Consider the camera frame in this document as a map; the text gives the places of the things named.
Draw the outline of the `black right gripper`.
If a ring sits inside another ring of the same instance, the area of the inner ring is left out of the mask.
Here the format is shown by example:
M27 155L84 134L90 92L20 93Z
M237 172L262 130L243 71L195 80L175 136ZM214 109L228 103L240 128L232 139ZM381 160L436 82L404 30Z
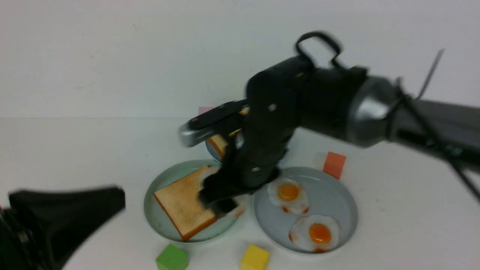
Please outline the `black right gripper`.
M288 113L251 112L238 120L241 126L235 128L235 134L242 135L242 146L236 147L235 137L226 139L220 170L204 180L199 192L202 205L219 218L238 208L233 195L254 192L278 176L278 162L297 127L295 115Z

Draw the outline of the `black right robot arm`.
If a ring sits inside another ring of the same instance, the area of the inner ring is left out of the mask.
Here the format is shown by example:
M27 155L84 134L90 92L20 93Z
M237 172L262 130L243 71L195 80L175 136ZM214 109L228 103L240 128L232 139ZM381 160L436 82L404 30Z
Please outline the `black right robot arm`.
M279 176L277 164L297 128L363 148L394 142L445 160L479 199L479 189L463 172L479 172L479 108L413 99L400 79L370 76L358 66L317 68L302 56L254 75L246 103L242 147L227 150L221 169L199 194L219 216L233 210L234 197Z

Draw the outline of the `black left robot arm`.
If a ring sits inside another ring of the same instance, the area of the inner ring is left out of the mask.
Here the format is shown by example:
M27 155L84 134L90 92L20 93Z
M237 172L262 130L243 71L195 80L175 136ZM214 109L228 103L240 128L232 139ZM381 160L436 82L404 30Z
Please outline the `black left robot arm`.
M98 229L126 207L118 186L45 192L17 189L1 208L2 270L62 270Z

